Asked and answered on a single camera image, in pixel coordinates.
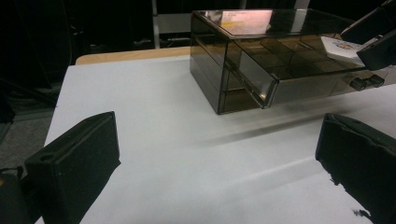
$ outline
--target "transparent plastic box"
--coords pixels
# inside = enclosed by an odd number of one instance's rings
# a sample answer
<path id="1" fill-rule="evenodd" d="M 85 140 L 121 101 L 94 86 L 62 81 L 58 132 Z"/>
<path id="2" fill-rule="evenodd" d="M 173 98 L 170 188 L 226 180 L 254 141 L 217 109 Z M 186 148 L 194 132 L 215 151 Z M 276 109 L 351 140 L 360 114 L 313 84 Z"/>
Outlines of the transparent plastic box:
<path id="1" fill-rule="evenodd" d="M 193 11 L 191 73 L 218 114 L 393 84 L 327 56 L 320 37 L 351 23 L 313 9 Z"/>

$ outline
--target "table surface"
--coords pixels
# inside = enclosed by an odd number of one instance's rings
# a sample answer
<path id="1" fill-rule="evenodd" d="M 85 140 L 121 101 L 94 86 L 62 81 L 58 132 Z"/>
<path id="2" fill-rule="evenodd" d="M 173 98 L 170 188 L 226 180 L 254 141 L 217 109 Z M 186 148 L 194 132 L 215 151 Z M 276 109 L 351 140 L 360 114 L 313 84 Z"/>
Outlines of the table surface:
<path id="1" fill-rule="evenodd" d="M 219 116 L 189 55 L 110 61 L 68 68 L 46 140 L 115 111 L 121 165 L 82 223 L 371 223 L 314 156 L 325 113 L 396 136 L 395 86 Z"/>

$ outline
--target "wooden table edge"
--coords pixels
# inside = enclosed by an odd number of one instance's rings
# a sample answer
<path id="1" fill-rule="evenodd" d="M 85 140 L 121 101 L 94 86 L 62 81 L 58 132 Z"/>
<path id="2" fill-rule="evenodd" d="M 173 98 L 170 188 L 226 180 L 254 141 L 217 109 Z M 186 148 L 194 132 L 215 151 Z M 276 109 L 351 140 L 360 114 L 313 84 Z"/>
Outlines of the wooden table edge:
<path id="1" fill-rule="evenodd" d="M 87 54 L 77 58 L 76 65 L 183 56 L 190 54 L 190 48 L 191 47 L 142 49 L 123 52 Z"/>

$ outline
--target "white table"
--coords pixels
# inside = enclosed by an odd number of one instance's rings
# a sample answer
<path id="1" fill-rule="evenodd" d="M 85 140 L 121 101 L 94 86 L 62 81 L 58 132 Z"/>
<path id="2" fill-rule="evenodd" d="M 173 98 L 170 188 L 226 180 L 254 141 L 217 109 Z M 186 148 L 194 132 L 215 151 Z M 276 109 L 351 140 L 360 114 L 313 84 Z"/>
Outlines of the white table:
<path id="1" fill-rule="evenodd" d="M 107 111 L 120 143 L 121 165 L 82 223 L 371 223 L 314 155 L 325 113 L 396 136 L 396 86 L 219 116 L 189 66 L 69 67 L 46 144 Z"/>

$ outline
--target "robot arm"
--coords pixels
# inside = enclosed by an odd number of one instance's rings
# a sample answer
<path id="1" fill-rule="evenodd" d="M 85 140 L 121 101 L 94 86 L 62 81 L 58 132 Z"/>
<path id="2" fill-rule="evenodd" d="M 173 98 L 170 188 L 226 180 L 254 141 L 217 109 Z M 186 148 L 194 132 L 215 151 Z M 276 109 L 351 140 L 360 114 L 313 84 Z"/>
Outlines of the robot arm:
<path id="1" fill-rule="evenodd" d="M 396 1 L 388 0 L 360 20 L 347 27 L 341 37 L 348 42 L 364 44 L 376 41 L 358 51 L 358 56 L 369 70 L 378 70 L 396 64 Z"/>

